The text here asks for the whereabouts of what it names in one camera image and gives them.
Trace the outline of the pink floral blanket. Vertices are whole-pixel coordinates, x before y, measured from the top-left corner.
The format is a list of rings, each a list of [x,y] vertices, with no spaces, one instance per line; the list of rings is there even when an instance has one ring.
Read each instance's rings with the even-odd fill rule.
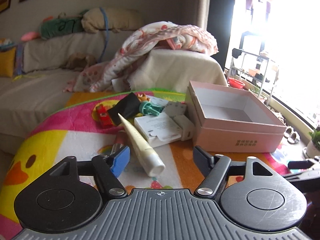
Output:
[[[123,77],[129,66],[155,48],[194,51],[209,56],[219,52],[216,38],[203,28],[166,21],[150,23],[132,33],[111,61],[86,68],[69,81],[63,91],[94,93],[110,90],[113,80]]]

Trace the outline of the white power adapter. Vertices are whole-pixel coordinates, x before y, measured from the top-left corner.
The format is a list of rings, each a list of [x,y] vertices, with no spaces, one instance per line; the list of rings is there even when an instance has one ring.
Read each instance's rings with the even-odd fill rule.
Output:
[[[185,115],[176,115],[173,117],[173,120],[182,129],[182,141],[187,141],[193,138],[195,126]]]

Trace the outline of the teal plastic toy tool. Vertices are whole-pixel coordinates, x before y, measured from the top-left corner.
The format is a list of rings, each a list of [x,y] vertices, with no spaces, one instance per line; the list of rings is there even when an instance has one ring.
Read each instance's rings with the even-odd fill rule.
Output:
[[[163,111],[162,106],[153,104],[149,101],[143,101],[140,103],[139,111],[143,115],[153,115],[153,116],[159,116],[159,114]]]

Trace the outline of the yellow cushion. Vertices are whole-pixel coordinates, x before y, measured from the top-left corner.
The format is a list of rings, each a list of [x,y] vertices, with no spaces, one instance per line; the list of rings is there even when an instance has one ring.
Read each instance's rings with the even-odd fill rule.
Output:
[[[13,77],[15,69],[16,48],[0,52],[0,76]]]

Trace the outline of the white remote control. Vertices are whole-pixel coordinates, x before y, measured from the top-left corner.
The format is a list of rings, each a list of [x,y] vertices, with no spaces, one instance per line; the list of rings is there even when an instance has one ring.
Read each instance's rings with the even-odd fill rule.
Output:
[[[162,106],[162,107],[165,107],[169,103],[168,100],[157,98],[154,96],[149,96],[149,98],[151,103]]]

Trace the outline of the potted plant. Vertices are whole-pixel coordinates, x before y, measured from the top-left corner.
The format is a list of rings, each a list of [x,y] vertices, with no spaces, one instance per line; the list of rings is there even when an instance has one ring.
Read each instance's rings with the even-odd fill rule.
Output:
[[[308,145],[303,149],[305,158],[314,158],[320,154],[320,127],[317,126],[312,132],[309,132],[311,140]]]

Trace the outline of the metal shelf rack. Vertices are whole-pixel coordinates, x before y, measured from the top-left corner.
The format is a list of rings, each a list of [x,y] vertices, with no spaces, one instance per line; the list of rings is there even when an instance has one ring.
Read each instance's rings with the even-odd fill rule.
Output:
[[[265,105],[270,104],[279,78],[279,65],[265,50],[263,37],[250,31],[242,33],[238,48],[231,51],[227,81],[229,77],[242,81],[243,89]]]

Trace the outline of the pink cardboard box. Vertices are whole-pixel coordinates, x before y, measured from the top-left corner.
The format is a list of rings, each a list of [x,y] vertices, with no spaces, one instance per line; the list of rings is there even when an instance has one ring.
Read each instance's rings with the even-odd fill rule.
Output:
[[[193,143],[207,152],[271,153],[285,125],[251,92],[190,81],[185,95]]]

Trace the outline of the red lipstick tube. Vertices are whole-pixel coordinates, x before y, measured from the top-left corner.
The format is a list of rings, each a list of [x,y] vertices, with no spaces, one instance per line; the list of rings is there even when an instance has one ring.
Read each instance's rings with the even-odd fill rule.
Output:
[[[119,149],[125,146],[126,142],[127,142],[127,133],[124,130],[119,131],[113,143],[110,156],[114,155]]]

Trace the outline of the green plush toy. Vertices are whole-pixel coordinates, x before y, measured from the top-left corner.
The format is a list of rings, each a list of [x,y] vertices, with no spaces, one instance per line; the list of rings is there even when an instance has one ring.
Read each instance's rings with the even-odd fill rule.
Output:
[[[30,31],[21,37],[22,42],[31,41],[37,38],[48,40],[54,37],[65,36],[85,31],[82,27],[82,18],[88,10],[83,10],[74,16],[61,13],[56,18],[48,17],[42,21],[38,31]]]

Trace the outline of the grey white electronic device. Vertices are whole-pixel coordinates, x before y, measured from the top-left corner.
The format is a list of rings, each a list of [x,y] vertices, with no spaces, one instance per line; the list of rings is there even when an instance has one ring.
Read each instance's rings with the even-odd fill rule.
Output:
[[[173,118],[177,115],[184,115],[187,110],[187,105],[181,102],[169,101],[163,108],[163,112]]]

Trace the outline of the beige pillow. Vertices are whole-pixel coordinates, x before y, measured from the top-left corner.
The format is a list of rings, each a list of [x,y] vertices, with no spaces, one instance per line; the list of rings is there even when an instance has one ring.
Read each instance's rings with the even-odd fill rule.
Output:
[[[99,7],[86,12],[81,24],[88,33],[100,30],[135,31],[144,25],[144,19],[135,9]]]

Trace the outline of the beige covered sofa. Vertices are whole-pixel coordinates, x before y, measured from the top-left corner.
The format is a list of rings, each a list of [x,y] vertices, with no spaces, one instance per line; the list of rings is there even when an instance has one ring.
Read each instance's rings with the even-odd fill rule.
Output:
[[[66,105],[71,94],[65,87],[77,72],[61,66],[71,54],[103,55],[109,61],[129,35],[129,31],[101,31],[27,42],[23,47],[25,75],[18,80],[1,78],[1,150],[15,154],[39,123]],[[154,49],[128,77],[132,90],[162,88],[184,93],[190,81],[227,83],[215,59],[184,50]]]

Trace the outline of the colourful cartoon play mat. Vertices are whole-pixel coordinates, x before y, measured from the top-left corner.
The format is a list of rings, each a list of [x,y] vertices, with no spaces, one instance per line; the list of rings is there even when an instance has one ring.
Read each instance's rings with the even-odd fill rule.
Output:
[[[185,101],[173,92],[152,91],[152,96],[170,101]],[[18,149],[1,190],[1,239],[11,239],[21,230],[14,212],[14,200],[21,190],[68,155],[90,160],[107,153],[119,131],[118,127],[103,129],[98,124],[95,108],[99,104],[114,106],[123,94],[107,96],[65,108],[37,126]],[[135,155],[119,179],[127,190],[135,187],[151,189],[196,188],[202,175],[193,162],[193,139],[176,141],[156,148],[165,170],[149,177]],[[230,153],[237,160],[247,153]]]

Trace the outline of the red basin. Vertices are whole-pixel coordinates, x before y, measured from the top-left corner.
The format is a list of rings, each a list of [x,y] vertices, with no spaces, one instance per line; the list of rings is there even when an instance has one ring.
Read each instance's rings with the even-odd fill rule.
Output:
[[[245,87],[245,84],[242,81],[232,77],[228,78],[228,83],[232,88],[236,88],[236,89],[243,89]]]

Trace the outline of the white printed carton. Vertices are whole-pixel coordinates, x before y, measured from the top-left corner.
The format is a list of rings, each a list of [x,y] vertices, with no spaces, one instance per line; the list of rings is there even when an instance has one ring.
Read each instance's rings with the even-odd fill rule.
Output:
[[[182,129],[166,113],[145,115],[134,119],[134,126],[151,147],[158,147],[182,139]]]

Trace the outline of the cream lotion tube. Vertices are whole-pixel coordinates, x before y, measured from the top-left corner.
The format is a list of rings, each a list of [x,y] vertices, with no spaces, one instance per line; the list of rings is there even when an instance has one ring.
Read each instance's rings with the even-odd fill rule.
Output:
[[[149,145],[137,129],[122,115],[118,116],[123,124],[125,132],[131,140],[134,152],[149,177],[159,176],[165,170],[165,164],[157,152]]]

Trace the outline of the black cone with orange figurine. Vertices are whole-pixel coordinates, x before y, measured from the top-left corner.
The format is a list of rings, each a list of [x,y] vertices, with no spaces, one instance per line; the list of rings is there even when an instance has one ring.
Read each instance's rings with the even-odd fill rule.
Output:
[[[113,124],[118,126],[121,124],[119,114],[125,119],[136,116],[139,113],[139,107],[143,101],[150,101],[150,98],[145,93],[130,93],[122,98],[114,107],[107,110],[107,113]]]

